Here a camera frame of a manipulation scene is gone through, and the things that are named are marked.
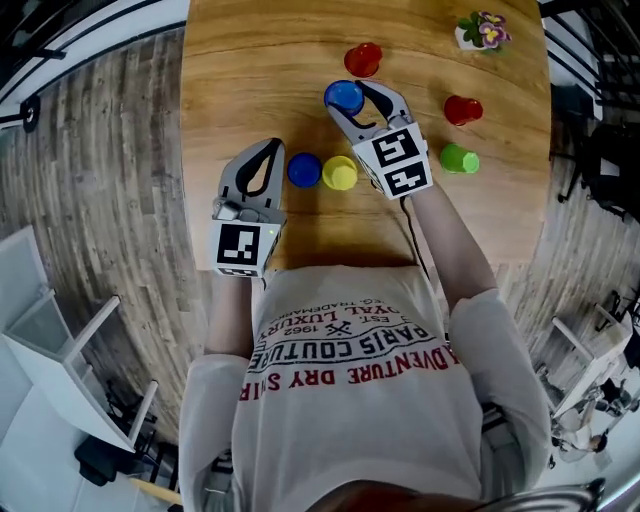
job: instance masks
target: long sleeve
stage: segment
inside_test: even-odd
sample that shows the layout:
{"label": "long sleeve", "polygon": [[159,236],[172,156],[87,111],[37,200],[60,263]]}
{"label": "long sleeve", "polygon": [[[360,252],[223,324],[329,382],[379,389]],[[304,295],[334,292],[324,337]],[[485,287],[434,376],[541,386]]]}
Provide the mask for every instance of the long sleeve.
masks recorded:
{"label": "long sleeve", "polygon": [[249,361],[207,355],[189,368],[180,411],[180,492],[186,512],[202,509],[202,482],[211,463],[231,445],[236,405]]}
{"label": "long sleeve", "polygon": [[478,401],[502,408],[522,452],[523,485],[532,487],[547,464],[549,411],[529,354],[498,291],[461,300],[451,315],[449,336],[471,375]]}

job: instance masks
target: purple flower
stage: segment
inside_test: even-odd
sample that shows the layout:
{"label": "purple flower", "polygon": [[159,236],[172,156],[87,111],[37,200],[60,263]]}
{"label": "purple flower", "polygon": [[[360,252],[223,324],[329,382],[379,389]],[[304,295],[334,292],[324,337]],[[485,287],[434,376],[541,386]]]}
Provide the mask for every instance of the purple flower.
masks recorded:
{"label": "purple flower", "polygon": [[478,27],[482,36],[482,44],[485,48],[497,48],[502,41],[507,40],[507,33],[502,27],[496,27],[493,23],[483,23]]}
{"label": "purple flower", "polygon": [[489,23],[493,23],[496,26],[504,25],[507,22],[505,17],[500,14],[491,14],[490,12],[487,12],[487,11],[480,11],[478,14],[482,16],[485,20],[487,20]]}

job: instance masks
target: black cable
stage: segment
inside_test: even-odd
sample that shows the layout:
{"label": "black cable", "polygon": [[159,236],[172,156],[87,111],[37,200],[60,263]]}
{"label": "black cable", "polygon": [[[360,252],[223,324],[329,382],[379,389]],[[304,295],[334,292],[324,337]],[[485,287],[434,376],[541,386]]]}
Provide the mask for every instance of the black cable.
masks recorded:
{"label": "black cable", "polygon": [[418,247],[418,240],[416,238],[416,233],[413,230],[413,222],[411,221],[411,215],[409,215],[409,211],[407,210],[407,206],[405,205],[406,199],[407,199],[407,196],[402,196],[400,198],[400,208],[402,208],[402,211],[407,216],[407,222],[409,223],[409,231],[411,231],[411,240],[413,241],[413,249],[418,256],[418,260],[420,260],[420,266],[422,267],[422,270],[424,270],[424,273],[427,276],[427,279],[431,280],[429,278],[429,272],[427,272],[427,267],[424,264],[424,260],[422,259],[422,254],[420,254],[420,248]]}

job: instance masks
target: green cup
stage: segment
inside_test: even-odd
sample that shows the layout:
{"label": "green cup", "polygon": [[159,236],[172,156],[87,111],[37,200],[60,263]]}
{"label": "green cup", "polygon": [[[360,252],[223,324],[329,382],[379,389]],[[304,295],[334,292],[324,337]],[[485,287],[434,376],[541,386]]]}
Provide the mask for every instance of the green cup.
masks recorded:
{"label": "green cup", "polygon": [[457,144],[449,144],[442,150],[440,163],[445,171],[472,174],[480,168],[480,159],[473,151]]}

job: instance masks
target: red cup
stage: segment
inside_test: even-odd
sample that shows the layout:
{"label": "red cup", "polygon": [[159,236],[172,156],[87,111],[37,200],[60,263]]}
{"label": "red cup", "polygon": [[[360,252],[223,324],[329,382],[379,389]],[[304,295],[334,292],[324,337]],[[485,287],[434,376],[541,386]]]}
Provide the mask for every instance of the red cup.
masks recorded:
{"label": "red cup", "polygon": [[451,124],[462,126],[482,117],[484,110],[478,100],[450,96],[444,103],[444,116]]}
{"label": "red cup", "polygon": [[344,56],[344,67],[358,78],[367,78],[380,66],[382,49],[375,43],[362,43],[351,48]]}

